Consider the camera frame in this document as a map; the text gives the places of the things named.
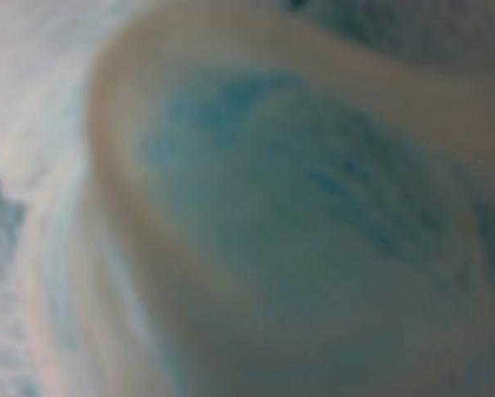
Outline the light blue mesh bath sponge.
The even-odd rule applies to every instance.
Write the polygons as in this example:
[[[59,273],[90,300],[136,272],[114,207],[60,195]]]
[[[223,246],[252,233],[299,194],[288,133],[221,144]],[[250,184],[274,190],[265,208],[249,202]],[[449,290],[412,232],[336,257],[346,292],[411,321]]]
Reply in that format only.
[[[495,396],[495,1],[0,1],[0,396]]]

